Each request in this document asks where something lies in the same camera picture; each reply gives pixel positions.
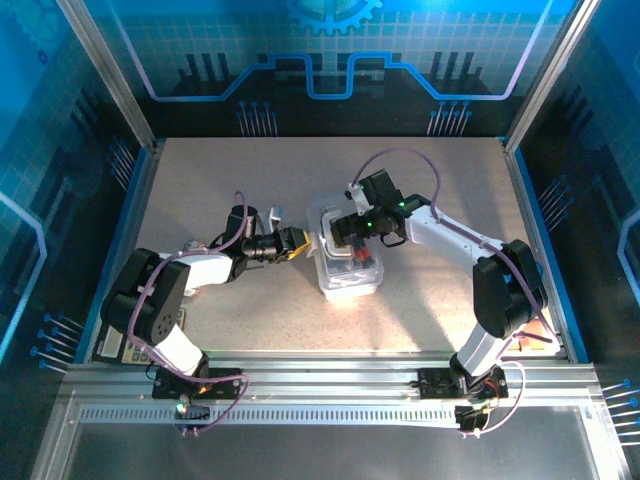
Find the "wire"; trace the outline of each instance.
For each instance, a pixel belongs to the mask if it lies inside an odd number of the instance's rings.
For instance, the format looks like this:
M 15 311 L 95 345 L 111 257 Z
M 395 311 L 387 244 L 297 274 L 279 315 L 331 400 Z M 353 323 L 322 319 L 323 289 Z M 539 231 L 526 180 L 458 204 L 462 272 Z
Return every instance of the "wire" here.
M 230 375 L 230 376 L 227 376 L 227 377 L 216 377 L 216 378 L 198 378 L 198 377 L 192 377 L 190 375 L 186 375 L 184 372 L 181 372 L 180 370 L 175 368 L 173 365 L 171 365 L 171 363 L 168 362 L 168 360 L 165 359 L 161 354 L 156 352 L 153 349 L 153 347 L 148 345 L 142 339 L 138 338 L 134 334 L 134 330 L 135 330 L 136 321 L 138 320 L 138 316 L 140 315 L 140 311 L 142 310 L 142 306 L 144 305 L 144 301 L 149 296 L 149 294 L 151 292 L 151 289 L 153 288 L 153 285 L 154 285 L 156 279 L 158 278 L 158 275 L 160 275 L 160 272 L 162 271 L 162 269 L 164 267 L 166 267 L 169 263 L 173 262 L 174 260 L 177 260 L 177 259 L 182 258 L 182 257 L 189 257 L 189 256 L 193 256 L 193 255 L 211 255 L 211 254 L 217 253 L 217 252 L 219 252 L 221 250 L 224 250 L 225 248 L 229 247 L 238 238 L 240 238 L 240 235 L 242 235 L 242 232 L 244 231 L 244 227 L 245 227 L 245 225 L 247 223 L 248 205 L 247 205 L 247 201 L 246 201 L 246 199 L 244 197 L 244 194 L 242 192 L 240 192 L 240 191 L 236 192 L 235 193 L 235 198 L 236 198 L 236 201 L 238 199 L 241 200 L 242 207 L 243 207 L 242 222 L 240 224 L 240 227 L 238 228 L 238 231 L 233 235 L 233 237 L 231 237 L 231 239 L 228 242 L 226 242 L 226 243 L 224 243 L 224 244 L 222 244 L 220 246 L 217 246 L 217 247 L 214 247 L 214 248 L 210 248 L 210 249 L 202 248 L 200 250 L 191 250 L 191 251 L 188 251 L 188 252 L 179 251 L 179 252 L 176 252 L 176 253 L 168 256 L 162 262 L 160 262 L 158 264 L 158 266 L 153 270 L 153 272 L 149 276 L 149 279 L 147 280 L 147 283 L 145 284 L 144 288 L 142 289 L 142 292 L 140 293 L 140 296 L 138 297 L 138 301 L 136 302 L 136 305 L 135 305 L 135 307 L 133 309 L 133 312 L 131 313 L 131 319 L 129 320 L 129 326 L 127 328 L 127 337 L 128 337 L 128 339 L 129 339 L 129 341 L 131 343 L 133 343 L 135 346 L 140 347 L 140 349 L 142 351 L 147 352 L 149 358 L 153 362 L 157 363 L 158 365 L 162 365 L 164 368 L 169 370 L 171 373 L 173 373 L 177 377 L 182 378 L 183 380 L 186 380 L 188 382 L 193 382 L 193 383 L 204 383 L 204 384 L 216 384 L 216 383 L 230 382 L 230 381 L 234 381 L 234 380 L 242 380 L 242 381 L 245 382 L 244 388 L 242 389 L 242 391 L 240 392 L 238 397 L 233 401 L 233 403 L 231 403 L 229 408 L 222 415 L 220 415 L 220 417 L 218 417 L 214 422 L 212 422 L 211 424 L 207 425 L 204 428 L 201 428 L 200 430 L 195 430 L 194 429 L 194 434 L 195 435 L 197 435 L 197 433 L 196 433 L 197 431 L 205 432 L 205 431 L 213 428 L 215 425 L 217 425 L 223 418 L 225 418 L 229 414 L 229 412 L 240 402 L 240 400 L 242 399 L 242 397 L 246 393 L 247 389 L 249 388 L 249 385 L 250 385 L 249 377 L 247 377 L 246 375 L 243 375 L 243 374 Z
M 551 340 L 550 338 L 543 337 L 542 335 L 536 335 L 535 333 L 520 332 L 516 334 L 516 337 L 532 338 L 533 340 L 538 340 L 539 342 L 553 343 L 553 340 Z
M 511 261 L 511 259 L 507 257 L 501 250 L 497 249 L 493 245 L 489 243 L 485 243 L 481 238 L 466 231 L 463 228 L 460 228 L 454 223 L 449 222 L 446 218 L 443 218 L 442 215 L 438 214 L 438 211 L 436 210 L 436 201 L 438 199 L 438 195 L 440 194 L 440 187 L 442 183 L 441 177 L 440 177 L 440 171 L 435 166 L 435 164 L 429 159 L 429 157 L 427 157 L 424 153 L 410 147 L 394 147 L 394 148 L 388 148 L 386 150 L 378 152 L 375 155 L 371 156 L 366 162 L 364 162 L 362 167 L 360 167 L 360 170 L 358 170 L 358 173 L 356 173 L 356 176 L 354 177 L 353 182 L 351 182 L 351 186 L 355 187 L 364 169 L 367 168 L 367 166 L 369 166 L 369 164 L 373 162 L 376 158 L 382 155 L 385 155 L 387 153 L 397 152 L 397 151 L 413 153 L 414 155 L 417 155 L 418 157 L 422 158 L 425 162 L 427 162 L 427 164 L 431 167 L 431 170 L 433 171 L 433 174 L 436 177 L 436 188 L 435 188 L 435 191 L 433 192 L 433 196 L 431 197 L 431 205 L 430 205 L 431 215 L 433 216 L 433 218 L 435 218 L 438 222 L 442 223 L 442 225 L 447 227 L 449 230 L 452 230 L 458 235 L 461 235 L 467 238 L 468 240 L 471 240 L 472 242 L 476 243 L 480 248 L 489 250 L 491 253 L 495 254 L 500 260 L 502 260 L 502 262 L 504 262 L 505 265 L 507 265 L 509 270 L 511 270 L 511 273 L 513 273 L 513 276 L 515 277 L 516 281 L 520 285 L 520 288 L 522 288 L 522 291 L 524 292 L 525 296 L 527 297 L 527 300 L 531 304 L 533 311 L 536 313 L 536 315 L 540 319 L 540 322 L 542 323 L 543 328 L 551 336 L 551 342 L 557 343 L 557 339 L 555 337 L 555 332 L 553 331 L 553 328 L 547 321 L 546 317 L 544 316 L 544 313 L 542 313 L 542 308 L 540 308 L 540 305 L 538 304 L 537 300 L 533 296 L 533 292 L 529 288 L 529 285 L 527 285 L 526 280 L 524 279 L 524 277 L 522 276 L 518 268 L 515 266 L 515 264 Z M 503 348 L 500 351 L 496 359 L 500 359 L 500 357 L 504 354 L 504 352 L 506 352 L 508 346 L 513 341 L 513 338 L 514 337 L 512 335 L 509 341 L 507 342 L 507 344 L 505 345 L 505 348 Z
M 487 379 L 485 381 L 486 385 L 489 385 L 489 387 L 491 387 L 491 389 L 496 393 L 496 398 L 499 400 L 500 399 L 500 390 L 498 389 L 498 387 L 489 379 Z
M 479 437 L 480 435 L 484 435 L 485 433 L 489 433 L 489 432 L 493 432 L 495 430 L 497 430 L 498 428 L 500 428 L 502 425 L 504 425 L 505 423 L 507 423 L 507 421 L 509 421 L 509 419 L 513 416 L 514 413 L 516 413 L 516 410 L 518 409 L 518 407 L 520 406 L 520 402 L 522 401 L 522 397 L 524 396 L 524 391 L 525 391 L 525 385 L 527 383 L 527 376 L 526 373 L 524 371 L 524 367 L 522 366 L 522 364 L 520 362 L 516 362 L 515 360 L 509 360 L 506 362 L 502 362 L 502 364 L 506 364 L 506 363 L 510 363 L 512 365 L 515 365 L 516 367 L 518 367 L 520 369 L 520 374 L 522 375 L 522 386 L 520 387 L 520 392 L 518 392 L 518 396 L 516 397 L 516 401 L 513 404 L 513 407 L 511 407 L 511 410 L 509 410 L 509 412 L 495 425 L 491 426 L 491 427 L 487 427 L 486 425 L 482 428 L 482 430 L 474 430 L 474 431 L 469 431 L 469 430 L 465 430 L 462 432 L 463 435 L 475 435 L 477 437 Z
M 470 395 L 476 395 L 484 390 L 484 387 L 487 384 L 489 378 L 491 378 L 491 376 L 493 375 L 495 368 L 496 367 L 494 365 L 493 367 L 491 367 L 491 370 L 485 373 L 482 377 L 476 378 L 475 382 L 469 385 L 469 391 L 467 393 L 469 393 Z
M 155 363 L 156 363 L 156 362 L 154 362 L 153 360 L 151 360 L 151 363 L 150 363 L 149 365 L 147 365 L 147 368 L 144 370 L 144 374 L 147 376 L 147 378 L 148 378 L 149 380 L 153 380 L 153 381 L 155 381 L 155 378 L 151 378 L 151 377 L 149 376 L 149 370 L 151 369 L 151 367 L 153 367 L 153 366 L 155 365 Z
M 231 410 L 233 410 L 236 407 L 236 405 L 240 403 L 240 400 L 242 400 L 242 397 L 244 397 L 245 393 L 247 393 L 248 388 L 249 388 L 249 377 L 246 377 L 246 381 L 244 383 L 244 387 L 242 391 L 236 397 L 236 399 L 233 402 L 231 402 L 231 405 L 229 405 L 229 407 L 224 412 L 222 412 L 218 418 L 216 418 L 213 422 L 211 422 L 206 427 L 202 427 L 202 428 L 193 427 L 193 435 L 197 436 L 200 433 L 205 433 L 211 430 L 216 425 L 218 425 L 220 422 L 222 422 L 222 420 L 224 420 L 227 417 L 227 415 L 231 413 Z
M 484 427 L 482 427 L 483 429 L 485 429 L 485 428 L 487 428 L 489 426 L 489 422 L 491 421 L 491 412 L 492 411 L 493 411 L 493 408 L 487 412 L 487 421 L 484 422 Z

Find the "vented metal plate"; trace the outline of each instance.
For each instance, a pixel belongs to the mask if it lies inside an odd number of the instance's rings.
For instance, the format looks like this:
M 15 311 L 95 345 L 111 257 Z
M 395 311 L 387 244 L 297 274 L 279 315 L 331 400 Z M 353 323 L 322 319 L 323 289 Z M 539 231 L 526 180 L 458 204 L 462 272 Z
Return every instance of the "vented metal plate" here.
M 214 405 L 213 419 L 224 412 L 227 405 Z M 196 424 L 211 420 L 174 419 L 175 407 L 170 405 L 86 405 L 81 423 L 142 423 Z M 452 407 L 442 405 L 239 405 L 224 420 L 231 425 L 406 425 L 424 424 L 429 427 L 457 428 Z

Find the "enclosure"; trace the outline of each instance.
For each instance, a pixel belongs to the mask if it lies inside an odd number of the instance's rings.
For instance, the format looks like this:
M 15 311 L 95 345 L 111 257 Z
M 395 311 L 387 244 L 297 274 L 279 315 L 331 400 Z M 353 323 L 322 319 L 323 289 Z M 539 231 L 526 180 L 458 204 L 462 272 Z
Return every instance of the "enclosure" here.
M 636 2 L 41 0 L 0 22 L 3 477 L 640 475 Z M 560 348 L 509 348 L 522 408 L 479 439 L 417 426 L 451 427 L 412 385 L 477 320 L 472 276 L 407 242 L 380 245 L 372 295 L 328 301 L 303 253 L 185 297 L 185 334 L 252 383 L 181 438 L 100 316 L 133 250 L 209 245 L 236 190 L 308 229 L 407 147 L 442 212 L 540 266 Z M 413 153 L 380 168 L 432 198 Z

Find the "glass panel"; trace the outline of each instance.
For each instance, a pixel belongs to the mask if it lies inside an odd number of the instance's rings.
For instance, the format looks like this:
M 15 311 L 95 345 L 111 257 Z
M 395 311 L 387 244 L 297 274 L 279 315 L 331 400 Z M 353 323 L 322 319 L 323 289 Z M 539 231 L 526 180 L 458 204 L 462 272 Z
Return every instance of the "glass panel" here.
M 138 146 L 55 2 L 0 2 L 0 63 L 0 476 L 17 479 L 73 361 Z
M 499 136 L 574 0 L 106 3 L 157 136 Z
M 602 2 L 522 142 L 587 352 L 603 386 L 629 377 L 630 393 L 640 382 L 638 25 L 637 1 Z

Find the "circuit graphic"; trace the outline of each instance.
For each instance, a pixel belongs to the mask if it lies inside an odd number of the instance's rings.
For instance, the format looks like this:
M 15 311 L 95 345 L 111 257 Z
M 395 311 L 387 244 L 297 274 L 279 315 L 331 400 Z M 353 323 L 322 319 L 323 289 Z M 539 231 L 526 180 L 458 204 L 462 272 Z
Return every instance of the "circuit graphic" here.
M 332 26 L 333 30 L 335 32 L 335 29 L 338 28 L 338 30 L 340 30 L 342 27 L 346 28 L 348 25 L 339 23 L 339 22 L 346 22 L 346 19 L 342 18 L 342 15 L 336 17 L 335 13 L 333 15 L 326 15 L 324 12 L 325 11 L 329 11 L 327 7 L 327 5 L 325 5 L 325 3 L 322 2 L 315 2 L 318 5 L 323 5 L 325 8 L 320 9 L 322 10 L 322 19 L 314 19 L 313 24 L 309 23 L 310 22 L 310 17 L 309 15 L 311 15 L 310 12 L 304 10 L 304 15 L 302 15 L 303 12 L 302 10 L 302 5 L 303 2 L 302 0 L 292 0 L 294 3 L 290 3 L 290 5 L 294 5 L 295 8 L 297 10 L 295 10 L 297 13 L 295 13 L 294 16 L 296 16 L 296 18 L 299 19 L 299 21 L 302 21 L 302 17 L 304 16 L 305 18 L 305 22 L 307 26 L 311 26 L 312 28 L 315 28 L 317 31 L 328 31 L 329 30 L 329 25 Z M 304 52 L 281 52 L 281 53 L 267 53 L 265 55 L 265 59 L 259 63 L 253 63 L 250 64 L 248 67 L 246 67 L 244 70 L 242 70 L 236 77 L 235 79 L 231 82 L 231 84 L 226 88 L 226 90 L 224 92 L 222 92 L 222 94 L 220 95 L 172 95 L 172 96 L 160 96 L 156 93 L 151 80 L 149 78 L 149 76 L 147 75 L 147 72 L 145 71 L 145 68 L 142 64 L 142 60 L 140 59 L 138 52 L 136 51 L 136 49 L 133 46 L 133 43 L 131 41 L 131 38 L 129 38 L 129 35 L 127 34 L 121 19 L 119 18 L 118 14 L 116 13 L 116 11 L 112 8 L 111 12 L 113 15 L 113 19 L 114 22 L 116 24 L 116 28 L 118 29 L 122 40 L 124 41 L 124 44 L 129 52 L 129 55 L 131 56 L 131 59 L 133 60 L 133 63 L 135 65 L 136 70 L 138 71 L 138 74 L 140 75 L 140 78 L 142 80 L 142 83 L 144 84 L 145 89 L 147 90 L 147 93 L 149 94 L 149 96 L 155 100 L 156 102 L 223 102 L 226 101 L 235 91 L 236 89 L 238 89 L 238 87 L 240 85 L 242 85 L 242 83 L 249 77 L 251 76 L 251 74 L 253 74 L 254 72 L 258 72 L 258 71 L 265 71 L 265 70 L 276 70 L 276 62 L 279 60 L 299 60 L 302 61 L 304 63 L 304 72 L 305 72 L 305 86 L 306 86 L 306 90 L 307 90 L 307 94 L 309 95 L 310 98 L 312 98 L 313 100 L 346 100 L 348 98 L 351 97 L 351 95 L 353 94 L 354 91 L 354 83 L 355 83 L 355 78 L 356 78 L 356 72 L 355 72 L 355 64 L 358 60 L 361 59 L 382 59 L 384 60 L 384 69 L 395 69 L 395 70 L 405 70 L 409 75 L 411 75 L 417 82 L 418 84 L 424 89 L 426 90 L 435 100 L 443 100 L 443 101 L 452 101 L 452 100 L 456 100 L 456 101 L 473 101 L 473 100 L 480 100 L 480 101 L 503 101 L 506 100 L 507 98 L 509 98 L 511 96 L 511 94 L 513 93 L 516 84 L 518 82 L 518 79 L 520 78 L 520 74 L 522 73 L 525 64 L 527 63 L 527 60 L 529 59 L 529 56 L 531 55 L 531 52 L 534 48 L 534 46 L 536 45 L 536 42 L 538 40 L 538 37 L 540 35 L 540 32 L 542 31 L 542 28 L 545 24 L 545 21 L 547 20 L 548 16 L 549 16 L 549 12 L 551 10 L 551 6 L 553 5 L 554 0 L 548 0 L 548 2 L 546 3 L 546 6 L 544 8 L 544 10 L 542 11 L 542 14 L 540 15 L 540 17 L 538 18 L 538 21 L 536 22 L 535 28 L 533 29 L 533 32 L 531 33 L 531 37 L 529 38 L 524 50 L 522 51 L 522 54 L 517 62 L 517 65 L 515 66 L 513 73 L 511 74 L 511 78 L 506 86 L 506 89 L 504 90 L 504 92 L 502 93 L 479 93 L 479 94 L 467 94 L 467 93 L 440 93 L 436 90 L 436 88 L 434 87 L 433 84 L 431 84 L 429 82 L 429 80 L 427 80 L 427 78 L 420 73 L 415 65 L 411 62 L 403 62 L 403 61 L 396 61 L 393 58 L 393 52 L 392 51 L 382 51 L 382 50 L 363 50 L 363 51 L 358 51 L 355 53 L 352 53 L 349 55 L 349 58 L 347 60 L 347 65 L 346 65 L 346 79 L 345 79 L 345 91 L 341 92 L 341 93 L 324 93 L 324 92 L 316 92 L 316 88 L 314 86 L 314 71 L 313 71 L 313 62 L 311 59 L 311 56 L 308 53 L 304 53 Z M 375 1 L 375 4 L 373 2 L 371 2 L 371 0 L 365 2 L 367 5 L 367 10 L 365 10 L 363 12 L 362 9 L 362 5 L 360 5 L 360 10 L 356 10 L 356 11 L 352 11 L 355 12 L 353 13 L 353 15 L 356 15 L 357 12 L 358 15 L 360 15 L 361 18 L 362 15 L 365 14 L 369 14 L 371 13 L 371 9 L 375 8 L 380 2 L 378 2 L 377 0 Z M 330 3 L 330 6 L 334 6 L 336 5 L 336 3 Z M 334 7 L 332 10 L 332 12 L 338 11 L 339 8 Z M 353 18 L 353 15 L 350 18 L 349 22 L 354 22 L 355 19 Z
M 243 137 L 277 137 L 278 114 L 269 102 L 238 102 L 241 110 L 236 112 Z
M 24 223 L 26 223 L 31 229 L 33 229 L 36 234 L 36 242 L 38 247 L 38 261 L 31 271 L 31 275 L 29 276 L 27 285 L 24 287 L 22 295 L 20 296 L 20 301 L 13 311 L 11 320 L 9 321 L 7 329 L 2 337 L 2 340 L 0 341 L 0 363 L 2 363 L 2 360 L 7 353 L 7 349 L 9 348 L 9 344 L 13 339 L 13 335 L 14 333 L 16 333 L 16 328 L 18 328 L 18 323 L 20 323 L 22 314 L 24 313 L 25 308 L 27 308 L 27 302 L 31 297 L 31 292 L 33 292 L 33 288 L 36 286 L 38 277 L 40 277 L 40 272 L 42 271 L 42 267 L 44 267 L 44 262 L 47 260 L 47 245 L 45 243 L 45 235 L 42 224 L 38 221 L 38 219 L 36 219 L 33 215 L 31 215 L 31 213 L 27 212 L 16 202 L 14 202 L 13 199 L 9 198 L 2 192 L 0 192 L 0 203 L 6 205 L 9 210 L 14 212 Z
M 462 105 L 453 100 L 449 105 L 444 100 L 438 102 L 438 110 L 429 115 L 427 137 L 460 137 L 464 133 L 473 113 L 469 109 L 471 102 L 465 100 Z
M 349 27 L 359 28 L 370 20 L 372 10 L 382 6 L 380 0 L 288 0 L 289 18 L 297 20 L 301 29 L 307 27 L 319 35 L 346 34 Z

